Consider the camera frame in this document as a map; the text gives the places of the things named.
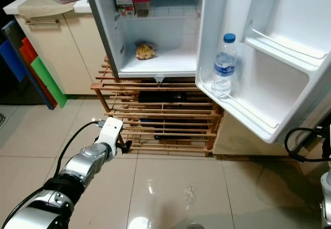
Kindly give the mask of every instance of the mini fridge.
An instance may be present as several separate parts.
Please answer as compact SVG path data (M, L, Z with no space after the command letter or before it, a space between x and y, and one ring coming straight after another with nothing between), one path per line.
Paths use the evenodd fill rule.
M195 77L267 143L331 109L331 0L151 0L146 17L120 15L115 0L89 3L116 76ZM238 82L218 98L210 86L225 33L237 37ZM153 42L156 57L138 60L139 41Z

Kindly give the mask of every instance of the bottle label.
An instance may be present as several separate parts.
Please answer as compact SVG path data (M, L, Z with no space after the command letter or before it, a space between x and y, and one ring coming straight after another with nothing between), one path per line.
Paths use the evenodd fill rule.
M217 75L221 77L229 77L234 73L234 66L227 66L226 68L222 68L214 64L214 69Z

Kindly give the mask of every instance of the plastic water bottle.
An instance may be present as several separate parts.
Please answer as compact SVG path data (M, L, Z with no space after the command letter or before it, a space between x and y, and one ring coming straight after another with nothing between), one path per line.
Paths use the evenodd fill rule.
M236 36L234 34L225 34L223 40L221 52L216 56L212 83L212 90L220 98L226 97L231 92L236 62L236 47L234 43Z

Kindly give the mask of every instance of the wooden shoe rack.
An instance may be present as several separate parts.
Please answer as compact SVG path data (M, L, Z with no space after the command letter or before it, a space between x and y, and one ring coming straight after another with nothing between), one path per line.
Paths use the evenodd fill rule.
M195 86L194 78L166 78L162 84L152 78L119 79L107 57L104 61L91 89L105 115L123 121L121 135L132 140L132 150L212 153L222 109ZM156 91L157 96L175 91L185 101L139 102L142 91Z

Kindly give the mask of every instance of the green cutting board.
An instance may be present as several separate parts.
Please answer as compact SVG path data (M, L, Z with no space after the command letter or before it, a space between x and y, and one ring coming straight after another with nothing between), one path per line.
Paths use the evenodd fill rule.
M33 62L31 63L31 66L37 73L37 75L40 77L44 85L47 87L49 92L52 94L56 102L60 105L61 108L63 108L68 100L68 96L63 94L62 91L59 89L41 59L39 57L36 57L36 59L33 60Z

